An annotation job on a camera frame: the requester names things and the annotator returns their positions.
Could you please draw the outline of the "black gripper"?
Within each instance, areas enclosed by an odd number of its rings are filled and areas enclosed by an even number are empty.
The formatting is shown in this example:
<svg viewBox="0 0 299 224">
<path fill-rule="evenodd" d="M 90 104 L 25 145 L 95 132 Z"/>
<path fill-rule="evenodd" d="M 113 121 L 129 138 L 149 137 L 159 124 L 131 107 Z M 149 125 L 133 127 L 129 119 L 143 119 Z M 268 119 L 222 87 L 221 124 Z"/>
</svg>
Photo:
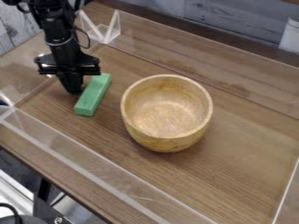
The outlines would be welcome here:
<svg viewBox="0 0 299 224">
<path fill-rule="evenodd" d="M 38 71 L 41 74 L 58 75 L 67 92 L 79 94 L 83 91 L 83 75 L 101 75 L 99 58 L 82 51 L 77 40 L 58 43 L 47 41 L 47 46 L 51 48 L 51 53 L 34 59 Z"/>
</svg>

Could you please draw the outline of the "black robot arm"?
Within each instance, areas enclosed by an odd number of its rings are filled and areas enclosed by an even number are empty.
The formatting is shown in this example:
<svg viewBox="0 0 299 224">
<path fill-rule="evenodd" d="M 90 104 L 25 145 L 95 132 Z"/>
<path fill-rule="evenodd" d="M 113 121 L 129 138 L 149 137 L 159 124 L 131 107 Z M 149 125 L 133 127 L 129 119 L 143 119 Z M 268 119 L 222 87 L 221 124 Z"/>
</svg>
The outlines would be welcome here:
<svg viewBox="0 0 299 224">
<path fill-rule="evenodd" d="M 61 80 L 70 94 L 82 92 L 86 75 L 101 75 L 101 60 L 86 54 L 90 49 L 81 44 L 78 32 L 87 32 L 75 25 L 77 11 L 69 0 L 2 0 L 22 13 L 33 17 L 45 32 L 45 41 L 51 49 L 50 54 L 38 56 L 34 62 L 41 75 L 53 74 Z"/>
</svg>

